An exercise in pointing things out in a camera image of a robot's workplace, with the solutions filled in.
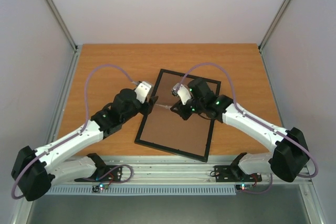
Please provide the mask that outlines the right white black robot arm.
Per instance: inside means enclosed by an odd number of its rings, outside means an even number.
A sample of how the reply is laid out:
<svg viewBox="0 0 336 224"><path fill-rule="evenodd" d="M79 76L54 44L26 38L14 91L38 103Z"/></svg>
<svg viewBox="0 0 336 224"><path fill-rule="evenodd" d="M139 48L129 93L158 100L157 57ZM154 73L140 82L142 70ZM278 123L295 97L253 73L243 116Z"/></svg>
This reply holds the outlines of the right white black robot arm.
<svg viewBox="0 0 336 224"><path fill-rule="evenodd" d="M183 85L177 83L172 94L179 101L171 111L183 120L192 114L205 114L209 119L232 126L262 144L268 151L261 154L239 154L229 171L237 181L256 173L271 173L285 182L292 182L309 161L303 133L273 125L246 111L226 95L216 95L202 78Z"/></svg>

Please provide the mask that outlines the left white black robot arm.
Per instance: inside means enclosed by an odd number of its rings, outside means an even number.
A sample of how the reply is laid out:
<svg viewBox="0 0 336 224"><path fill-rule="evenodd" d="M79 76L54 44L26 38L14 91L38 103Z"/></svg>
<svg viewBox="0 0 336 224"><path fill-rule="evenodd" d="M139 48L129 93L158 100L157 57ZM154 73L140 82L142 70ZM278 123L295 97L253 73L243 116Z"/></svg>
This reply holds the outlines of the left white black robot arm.
<svg viewBox="0 0 336 224"><path fill-rule="evenodd" d="M157 97L148 98L151 89L147 82L140 82L135 89L122 89L113 102L105 105L73 132L36 149L23 147L17 154L11 172L15 181L12 198L34 201L49 191L51 186L67 178L102 180L106 168L99 164L96 155L86 156L79 162L68 162L67 159L121 130L123 124L137 114L150 114L157 101Z"/></svg>

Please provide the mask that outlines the clear handled screwdriver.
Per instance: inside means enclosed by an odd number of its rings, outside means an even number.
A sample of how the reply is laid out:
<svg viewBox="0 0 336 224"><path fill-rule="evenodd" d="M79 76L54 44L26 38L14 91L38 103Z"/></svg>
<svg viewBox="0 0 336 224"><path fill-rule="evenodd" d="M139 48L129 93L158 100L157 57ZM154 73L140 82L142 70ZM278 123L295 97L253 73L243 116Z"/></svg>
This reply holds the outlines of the clear handled screwdriver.
<svg viewBox="0 0 336 224"><path fill-rule="evenodd" d="M169 105L161 105L161 104L156 104L155 106L159 106L161 108L164 108L164 109L168 109L170 110L172 106L169 106Z"/></svg>

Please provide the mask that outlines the black picture frame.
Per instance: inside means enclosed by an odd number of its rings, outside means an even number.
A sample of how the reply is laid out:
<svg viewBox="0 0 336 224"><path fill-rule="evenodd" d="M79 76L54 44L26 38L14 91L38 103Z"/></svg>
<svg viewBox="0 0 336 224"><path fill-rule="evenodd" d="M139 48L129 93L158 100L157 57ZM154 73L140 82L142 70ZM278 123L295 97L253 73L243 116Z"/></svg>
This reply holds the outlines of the black picture frame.
<svg viewBox="0 0 336 224"><path fill-rule="evenodd" d="M183 73L161 69L152 95L158 96L156 104L173 106L179 98L171 94ZM207 162L211 146L214 120L193 114L187 121L168 109L154 106L140 124L134 142L139 145L175 155Z"/></svg>

